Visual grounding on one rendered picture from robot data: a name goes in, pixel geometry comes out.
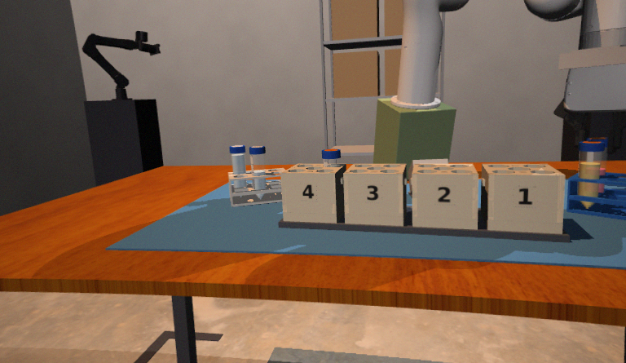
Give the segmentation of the light blue bench mat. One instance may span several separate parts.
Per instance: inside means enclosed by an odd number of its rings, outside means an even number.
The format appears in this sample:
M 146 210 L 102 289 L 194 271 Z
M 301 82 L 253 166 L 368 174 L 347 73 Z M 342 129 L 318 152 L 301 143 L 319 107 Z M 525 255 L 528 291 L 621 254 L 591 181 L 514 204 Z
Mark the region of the light blue bench mat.
M 279 228 L 282 202 L 231 207 L 229 183 L 105 250 L 335 255 L 524 263 L 626 270 L 626 220 L 566 212 L 570 240 L 526 241 Z

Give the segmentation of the blue tube rack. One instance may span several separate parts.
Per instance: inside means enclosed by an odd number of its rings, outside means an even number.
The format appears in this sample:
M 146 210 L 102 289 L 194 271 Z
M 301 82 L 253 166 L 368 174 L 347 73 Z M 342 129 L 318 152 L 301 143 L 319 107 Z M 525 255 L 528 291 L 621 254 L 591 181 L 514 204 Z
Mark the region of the blue tube rack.
M 599 193 L 598 197 L 577 195 L 578 182 L 576 181 L 626 186 L 626 182 L 612 181 L 626 181 L 626 178 L 620 176 L 626 177 L 626 174 L 606 172 L 606 175 L 600 175 L 600 179 L 581 179 L 578 178 L 577 173 L 568 178 L 566 212 L 626 220 L 626 191 L 605 188 L 604 193 Z M 595 202 L 596 204 L 590 209 L 585 209 L 579 201 Z

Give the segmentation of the conical tube with pink liquid and blue cap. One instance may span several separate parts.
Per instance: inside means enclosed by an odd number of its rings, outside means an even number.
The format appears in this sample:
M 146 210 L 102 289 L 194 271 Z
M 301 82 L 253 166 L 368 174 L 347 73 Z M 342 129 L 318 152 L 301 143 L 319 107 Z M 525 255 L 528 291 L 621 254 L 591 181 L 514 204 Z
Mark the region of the conical tube with pink liquid and blue cap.
M 606 163 L 607 163 L 607 144 L 608 144 L 608 139 L 607 138 L 602 138 L 602 137 L 593 137 L 593 138 L 586 138 L 585 141 L 601 141 L 601 142 L 605 142 L 605 150 L 602 152 L 602 164 L 601 164 L 601 174 L 600 175 L 606 175 Z M 605 190 L 605 184 L 599 184 L 599 192 L 600 193 L 604 193 Z

